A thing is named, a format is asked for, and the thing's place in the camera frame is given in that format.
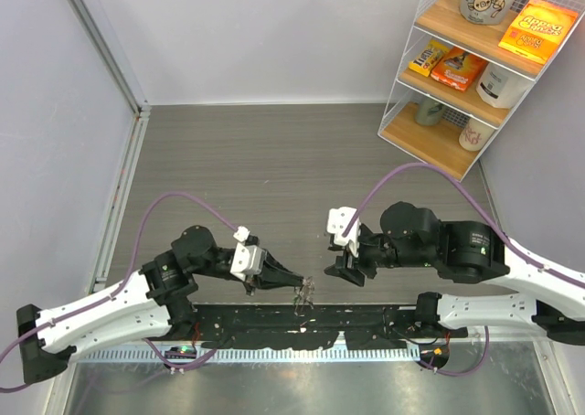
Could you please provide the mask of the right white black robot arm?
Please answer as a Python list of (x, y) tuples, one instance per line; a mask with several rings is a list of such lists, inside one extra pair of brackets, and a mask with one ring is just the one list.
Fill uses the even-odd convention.
[(484, 223), (441, 221), (431, 210), (406, 202), (387, 208), (379, 224), (374, 232), (355, 209), (330, 209), (326, 231), (331, 250), (340, 254), (325, 273), (363, 286), (380, 269), (432, 267), (444, 280), (510, 291), (477, 297), (422, 293), (413, 312), (420, 334), (508, 326), (540, 329), (555, 342), (583, 345), (583, 273), (539, 257), (514, 240), (502, 240)]

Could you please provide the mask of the silver keys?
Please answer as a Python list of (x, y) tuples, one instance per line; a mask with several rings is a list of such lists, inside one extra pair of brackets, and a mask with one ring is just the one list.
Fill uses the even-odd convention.
[(295, 296), (292, 301), (293, 312), (295, 315), (299, 315), (305, 308), (314, 308), (314, 279), (307, 277), (303, 279), (302, 285), (294, 289)]

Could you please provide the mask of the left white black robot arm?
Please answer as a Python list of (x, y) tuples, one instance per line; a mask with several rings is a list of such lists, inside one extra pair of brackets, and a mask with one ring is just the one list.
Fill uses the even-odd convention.
[(198, 275), (239, 282), (247, 294), (303, 287), (304, 277), (282, 266), (247, 229), (235, 236), (235, 247), (222, 248), (209, 229), (193, 226), (125, 281), (52, 309), (20, 307), (16, 321), (25, 384), (53, 378), (106, 346), (190, 337), (196, 319), (188, 297), (198, 289)]

